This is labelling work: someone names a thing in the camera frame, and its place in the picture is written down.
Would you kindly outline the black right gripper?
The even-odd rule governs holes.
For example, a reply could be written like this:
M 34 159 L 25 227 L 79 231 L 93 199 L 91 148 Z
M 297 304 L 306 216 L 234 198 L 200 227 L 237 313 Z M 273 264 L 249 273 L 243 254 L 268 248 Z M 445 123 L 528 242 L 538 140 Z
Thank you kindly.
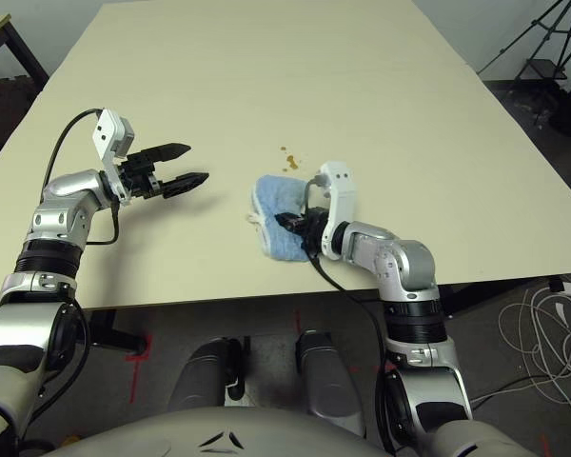
M 327 224 L 327 209 L 316 207 L 309 209 L 304 216 L 290 212 L 275 215 L 279 224 L 302 224 L 282 225 L 282 228 L 290 233 L 302 234 L 302 247 L 309 259 L 315 259 L 322 252 L 322 242 L 325 226 Z

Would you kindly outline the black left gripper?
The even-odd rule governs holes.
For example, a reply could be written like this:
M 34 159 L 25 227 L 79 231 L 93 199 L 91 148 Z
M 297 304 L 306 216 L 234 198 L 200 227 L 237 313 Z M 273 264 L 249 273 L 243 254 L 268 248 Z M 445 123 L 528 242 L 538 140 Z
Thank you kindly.
M 189 172 L 162 183 L 154 175 L 154 164 L 175 160 L 190 150 L 191 146 L 186 144 L 168 143 L 131 154 L 117 167 L 121 182 L 132 197 L 149 199 L 162 195 L 164 198 L 172 198 L 187 193 L 201 186 L 209 174 Z

